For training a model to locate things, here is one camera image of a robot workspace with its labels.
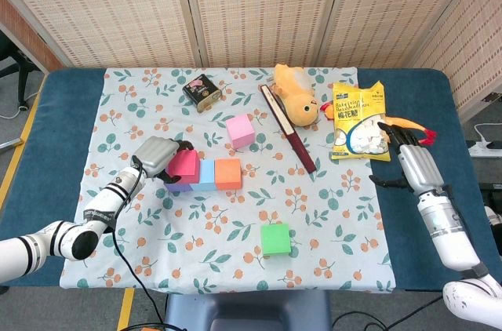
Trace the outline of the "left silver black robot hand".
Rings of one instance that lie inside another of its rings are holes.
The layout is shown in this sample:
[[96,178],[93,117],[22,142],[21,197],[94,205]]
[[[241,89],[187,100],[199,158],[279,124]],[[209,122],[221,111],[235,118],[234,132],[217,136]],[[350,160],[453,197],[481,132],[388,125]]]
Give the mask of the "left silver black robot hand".
[[193,150],[189,141],[151,136],[136,149],[130,165],[146,178],[159,178],[165,184],[174,184],[181,176],[169,175],[166,168],[179,152]]

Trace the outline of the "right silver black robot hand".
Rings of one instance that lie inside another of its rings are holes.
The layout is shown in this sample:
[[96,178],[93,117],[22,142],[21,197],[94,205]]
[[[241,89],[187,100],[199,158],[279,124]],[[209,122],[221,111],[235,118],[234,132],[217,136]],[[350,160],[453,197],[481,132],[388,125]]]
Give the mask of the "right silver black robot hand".
[[409,129],[379,122],[378,126],[389,136],[402,167],[402,177],[397,180],[382,180],[375,175],[369,178],[384,188],[408,188],[416,196],[428,192],[440,193],[445,185],[441,173],[427,148],[422,146]]

